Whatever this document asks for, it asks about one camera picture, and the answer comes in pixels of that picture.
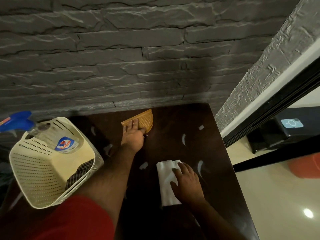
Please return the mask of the person's left hand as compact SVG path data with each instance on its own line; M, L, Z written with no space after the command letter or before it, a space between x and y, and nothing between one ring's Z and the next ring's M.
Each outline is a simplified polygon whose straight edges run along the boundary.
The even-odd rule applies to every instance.
M128 146L134 153L137 153L143 146L144 135L139 128L139 120L131 120L123 127L121 145Z

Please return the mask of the person's right hand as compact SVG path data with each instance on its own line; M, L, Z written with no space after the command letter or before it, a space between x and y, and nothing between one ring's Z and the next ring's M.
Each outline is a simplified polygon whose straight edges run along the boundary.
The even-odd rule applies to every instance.
M178 187L172 187L175 197L189 207L204 203L206 200L198 175L186 163L179 162L178 166L181 170L172 169L178 181Z

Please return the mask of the white paper towel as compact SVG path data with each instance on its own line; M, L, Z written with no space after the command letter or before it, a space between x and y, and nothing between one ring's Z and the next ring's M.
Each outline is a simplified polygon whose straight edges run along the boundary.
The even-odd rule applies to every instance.
M178 185L177 178L172 169L175 168L181 170L178 166L179 162L181 162L181 160L168 160L161 161L156 164L162 207L181 204L181 202L175 197L170 184L170 182L174 182Z

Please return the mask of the half-round woven wooden holder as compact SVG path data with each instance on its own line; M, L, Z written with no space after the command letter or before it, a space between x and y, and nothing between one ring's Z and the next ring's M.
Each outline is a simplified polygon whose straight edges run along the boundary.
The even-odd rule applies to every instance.
M153 127L154 124L154 117L152 113L152 109L148 109L145 112L142 112L134 117L131 117L125 121L122 121L121 124L122 126L127 126L130 121L138 119L138 127L145 128L146 131L144 134L147 134Z

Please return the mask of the person's right forearm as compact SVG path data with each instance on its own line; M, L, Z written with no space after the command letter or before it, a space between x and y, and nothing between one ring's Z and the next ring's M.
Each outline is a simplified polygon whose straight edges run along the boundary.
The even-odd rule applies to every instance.
M246 240L205 199L188 203L187 207L198 221L207 240Z

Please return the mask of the person's left forearm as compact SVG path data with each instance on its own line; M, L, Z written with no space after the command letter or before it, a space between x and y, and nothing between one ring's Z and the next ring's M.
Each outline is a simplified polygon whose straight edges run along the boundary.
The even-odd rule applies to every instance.
M75 194L93 200L118 224L131 166L142 144L125 143L102 168L90 177Z

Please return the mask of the dark striped cloth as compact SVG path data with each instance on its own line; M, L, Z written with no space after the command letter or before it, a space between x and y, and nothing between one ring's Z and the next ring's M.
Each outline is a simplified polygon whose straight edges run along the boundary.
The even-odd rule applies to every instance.
M94 159L87 161L81 164L76 172L72 174L68 180L66 181L65 190L68 190L71 186L73 186L81 177L83 177L89 170L92 168L94 164Z

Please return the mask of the clear spray bottle blue trigger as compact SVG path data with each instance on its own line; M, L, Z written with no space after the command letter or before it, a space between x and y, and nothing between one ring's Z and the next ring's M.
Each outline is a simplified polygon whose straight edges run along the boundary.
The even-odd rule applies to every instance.
M0 122L0 133L22 130L39 139L59 153L74 153L81 147L81 140L69 130L57 128L49 123L39 123L30 119L31 111L11 114Z

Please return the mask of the cream perforated plastic basket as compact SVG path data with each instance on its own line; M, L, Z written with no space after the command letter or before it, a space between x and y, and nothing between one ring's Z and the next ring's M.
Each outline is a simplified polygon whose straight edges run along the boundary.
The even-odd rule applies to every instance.
M34 209L61 204L104 164L94 145L69 119L56 117L43 123L69 130L82 138L83 144L74 153L62 154L54 152L37 138L27 138L29 134L25 132L12 147L9 161L14 177L27 202ZM88 172L66 190L67 180L80 165L92 159L93 165Z

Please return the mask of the red shirt sleeve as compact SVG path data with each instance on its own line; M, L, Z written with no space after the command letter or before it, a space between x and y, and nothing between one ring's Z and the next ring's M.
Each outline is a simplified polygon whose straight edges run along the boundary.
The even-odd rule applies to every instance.
M24 240L114 240L114 235L114 224L101 206L87 197L71 196Z

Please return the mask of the black box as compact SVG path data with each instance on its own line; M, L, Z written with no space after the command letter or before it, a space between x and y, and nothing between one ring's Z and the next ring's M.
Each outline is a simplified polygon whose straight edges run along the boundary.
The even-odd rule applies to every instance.
M282 119L298 118L304 127L285 128ZM247 135L252 153L277 150L320 134L320 106L287 108Z

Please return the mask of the light blue phone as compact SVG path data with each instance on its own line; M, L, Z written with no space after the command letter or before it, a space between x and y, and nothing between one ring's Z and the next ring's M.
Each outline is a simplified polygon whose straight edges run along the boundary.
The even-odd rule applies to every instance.
M283 125L284 128L302 128L304 125L298 118L294 119L282 119L280 120L281 124Z

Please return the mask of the orange plastic object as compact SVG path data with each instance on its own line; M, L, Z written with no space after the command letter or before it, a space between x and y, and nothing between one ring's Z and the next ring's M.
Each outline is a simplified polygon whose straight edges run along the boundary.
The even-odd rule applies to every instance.
M288 167L298 178L320 179L320 152L292 159Z

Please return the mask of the black door frame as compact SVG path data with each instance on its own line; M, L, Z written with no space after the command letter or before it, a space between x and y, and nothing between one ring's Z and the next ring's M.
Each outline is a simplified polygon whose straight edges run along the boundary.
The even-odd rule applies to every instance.
M307 95L309 92L320 86L320 57L298 73L291 81L286 83L270 99L259 105L254 112L250 114L235 129L228 132L223 138L225 147L228 148L243 136L252 132L258 126L292 105L294 102ZM304 157L310 154L319 153L320 135L316 135L301 142L287 145L282 149L240 162L233 165L235 173L272 165L275 163L291 160L298 157Z

